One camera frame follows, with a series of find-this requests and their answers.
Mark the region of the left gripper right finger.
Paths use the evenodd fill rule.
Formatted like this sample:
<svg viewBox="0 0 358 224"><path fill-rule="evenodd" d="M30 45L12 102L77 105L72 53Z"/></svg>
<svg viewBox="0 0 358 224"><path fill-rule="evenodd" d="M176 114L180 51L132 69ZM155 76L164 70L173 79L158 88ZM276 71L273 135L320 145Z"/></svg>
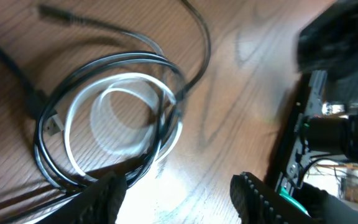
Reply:
<svg viewBox="0 0 358 224"><path fill-rule="evenodd" d="M242 223L321 223L250 172L231 177L229 195Z"/></svg>

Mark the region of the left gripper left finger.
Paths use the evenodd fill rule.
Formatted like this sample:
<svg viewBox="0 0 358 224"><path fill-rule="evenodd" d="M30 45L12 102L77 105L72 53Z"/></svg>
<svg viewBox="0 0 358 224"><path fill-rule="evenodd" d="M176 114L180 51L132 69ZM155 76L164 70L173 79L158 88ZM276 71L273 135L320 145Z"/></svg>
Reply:
<svg viewBox="0 0 358 224"><path fill-rule="evenodd" d="M113 172L108 173L39 222L115 224L126 191L126 178Z"/></svg>

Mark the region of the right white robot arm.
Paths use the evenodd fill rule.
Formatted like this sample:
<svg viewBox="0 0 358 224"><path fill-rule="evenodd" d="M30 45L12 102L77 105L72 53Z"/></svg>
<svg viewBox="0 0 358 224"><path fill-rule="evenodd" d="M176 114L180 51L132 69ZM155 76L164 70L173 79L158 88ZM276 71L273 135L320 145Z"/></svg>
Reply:
<svg viewBox="0 0 358 224"><path fill-rule="evenodd" d="M358 1L336 1L299 34L298 69L328 73L326 101L356 106L342 127L344 155L358 162Z"/></svg>

